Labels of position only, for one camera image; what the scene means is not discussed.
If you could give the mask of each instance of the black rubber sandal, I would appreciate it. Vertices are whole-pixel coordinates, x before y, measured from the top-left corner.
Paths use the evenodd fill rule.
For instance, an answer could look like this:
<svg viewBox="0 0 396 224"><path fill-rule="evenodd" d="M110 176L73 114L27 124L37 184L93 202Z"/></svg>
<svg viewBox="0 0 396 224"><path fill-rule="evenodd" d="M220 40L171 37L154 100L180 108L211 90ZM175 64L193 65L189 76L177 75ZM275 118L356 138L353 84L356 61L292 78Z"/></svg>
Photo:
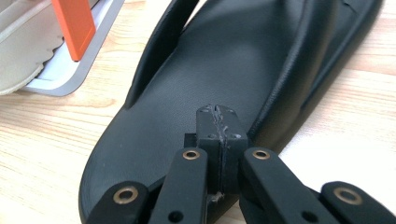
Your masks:
<svg viewBox="0 0 396 224"><path fill-rule="evenodd" d="M151 200L195 111L236 111L255 146L280 152L372 26L379 0L174 0L155 29L125 105L86 165L82 222L112 186L139 182ZM209 201L213 222L235 201Z"/></svg>

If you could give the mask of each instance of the wood grain surface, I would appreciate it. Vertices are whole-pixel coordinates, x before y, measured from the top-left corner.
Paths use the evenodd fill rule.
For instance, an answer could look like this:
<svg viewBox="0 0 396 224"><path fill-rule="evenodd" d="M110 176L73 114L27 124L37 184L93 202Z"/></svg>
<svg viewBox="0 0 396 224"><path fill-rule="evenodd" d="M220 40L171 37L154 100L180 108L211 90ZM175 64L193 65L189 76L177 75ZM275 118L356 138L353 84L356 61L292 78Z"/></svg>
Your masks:
<svg viewBox="0 0 396 224"><path fill-rule="evenodd" d="M85 163L123 104L168 2L126 0L74 93L0 96L0 223L80 223ZM385 1L372 32L281 158L313 189L346 181L396 214L396 1ZM238 205L219 223L245 223Z"/></svg>

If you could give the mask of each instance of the orange object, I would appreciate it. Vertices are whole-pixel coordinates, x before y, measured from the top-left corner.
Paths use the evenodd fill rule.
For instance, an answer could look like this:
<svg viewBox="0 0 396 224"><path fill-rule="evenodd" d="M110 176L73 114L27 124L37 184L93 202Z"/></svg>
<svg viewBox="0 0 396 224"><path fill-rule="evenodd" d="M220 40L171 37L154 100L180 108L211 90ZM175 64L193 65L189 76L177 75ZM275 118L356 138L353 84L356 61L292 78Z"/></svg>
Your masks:
<svg viewBox="0 0 396 224"><path fill-rule="evenodd" d="M52 0L73 61L79 61L96 32L88 0Z"/></svg>

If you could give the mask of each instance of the brass grommet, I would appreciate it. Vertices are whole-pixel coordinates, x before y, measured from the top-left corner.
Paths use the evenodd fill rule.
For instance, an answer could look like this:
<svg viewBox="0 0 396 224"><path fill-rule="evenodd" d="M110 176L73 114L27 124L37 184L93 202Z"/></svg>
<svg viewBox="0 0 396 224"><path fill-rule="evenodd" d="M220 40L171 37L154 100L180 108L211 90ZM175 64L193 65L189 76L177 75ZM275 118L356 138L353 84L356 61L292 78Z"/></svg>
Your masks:
<svg viewBox="0 0 396 224"><path fill-rule="evenodd" d="M201 156L198 151L195 150L188 150L183 153L183 157L186 160L192 161L198 159Z"/></svg>
<svg viewBox="0 0 396 224"><path fill-rule="evenodd" d="M263 160L268 160L271 157L271 155L268 152L264 151L264 150L255 150L253 152L253 156L256 159L259 159L259 160L262 160L262 161Z"/></svg>
<svg viewBox="0 0 396 224"><path fill-rule="evenodd" d="M118 204L131 203L137 198L138 194L139 192L134 186L128 186L117 190L113 196L113 200Z"/></svg>
<svg viewBox="0 0 396 224"><path fill-rule="evenodd" d="M343 193L350 194L351 196L353 196L353 199L345 197ZM352 205L360 205L363 203L363 199L361 198L361 196L352 189L347 189L342 187L336 188L334 189L334 195L344 203L349 203Z"/></svg>

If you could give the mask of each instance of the black flip-flop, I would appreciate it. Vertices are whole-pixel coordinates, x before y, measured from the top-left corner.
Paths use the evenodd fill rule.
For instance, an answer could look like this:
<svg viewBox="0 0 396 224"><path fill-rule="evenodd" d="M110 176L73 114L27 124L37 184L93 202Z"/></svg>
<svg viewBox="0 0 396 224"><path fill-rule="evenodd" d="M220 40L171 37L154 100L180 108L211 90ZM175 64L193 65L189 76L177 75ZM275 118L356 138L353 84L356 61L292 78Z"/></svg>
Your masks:
<svg viewBox="0 0 396 224"><path fill-rule="evenodd" d="M236 111L256 146L280 152L372 26L380 0L174 0L151 36L125 105L86 165L81 220L112 186L161 185L195 111ZM216 219L237 197L209 207Z"/></svg>

